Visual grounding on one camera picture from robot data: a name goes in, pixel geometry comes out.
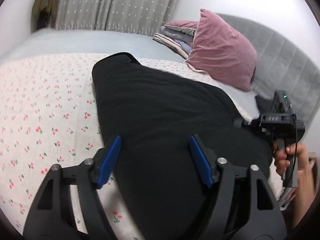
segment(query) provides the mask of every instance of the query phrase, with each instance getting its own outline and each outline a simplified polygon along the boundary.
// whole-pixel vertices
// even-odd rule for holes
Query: device handle
[[[284,139],[284,148],[295,144],[295,139]],[[287,160],[290,162],[289,167],[284,174],[282,174],[283,187],[298,187],[298,158],[296,159],[296,164],[294,164],[294,155],[287,155]]]

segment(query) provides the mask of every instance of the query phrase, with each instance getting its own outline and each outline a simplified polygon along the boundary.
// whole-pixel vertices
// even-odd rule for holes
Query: blue gripper pad
[[[196,164],[196,167],[199,171],[202,182],[211,188],[214,184],[212,179],[211,166],[204,155],[200,145],[198,144],[196,138],[192,135],[189,141],[189,148],[193,157],[193,160]]]
[[[118,156],[121,149],[121,137],[118,135],[114,139],[106,158],[100,166],[99,178],[97,182],[97,188],[100,189],[109,180],[110,174],[113,171],[114,166],[118,160]]]

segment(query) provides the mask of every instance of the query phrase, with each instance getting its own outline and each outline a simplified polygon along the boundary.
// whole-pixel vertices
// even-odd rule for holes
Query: hand
[[[275,150],[274,158],[276,171],[279,175],[284,173],[287,170],[287,167],[290,165],[290,162],[286,160],[287,154],[294,155],[296,144],[292,144],[287,147],[285,151],[278,149],[278,145],[273,143],[273,149]],[[297,159],[298,159],[298,177],[301,177],[304,173],[304,170],[309,167],[309,155],[307,148],[304,144],[298,143],[297,146]]]

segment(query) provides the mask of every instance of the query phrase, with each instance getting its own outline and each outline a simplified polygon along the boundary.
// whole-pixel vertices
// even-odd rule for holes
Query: metal screw
[[[59,164],[54,164],[54,165],[51,166],[51,170],[53,170],[53,171],[56,171],[58,169],[60,169],[60,165]]]
[[[91,165],[92,163],[93,163],[93,159],[91,159],[91,158],[84,160],[85,165]]]
[[[218,158],[218,163],[220,163],[220,164],[226,164],[227,162],[228,162],[227,159],[225,159],[223,157]]]
[[[251,170],[253,170],[253,171],[258,171],[258,170],[259,170],[259,167],[258,167],[256,164],[252,164],[252,165],[250,166],[250,168],[251,168]]]

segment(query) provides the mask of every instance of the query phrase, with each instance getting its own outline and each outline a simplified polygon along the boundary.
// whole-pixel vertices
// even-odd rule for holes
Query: gray curtain
[[[178,0],[59,0],[56,29],[107,30],[153,36]]]

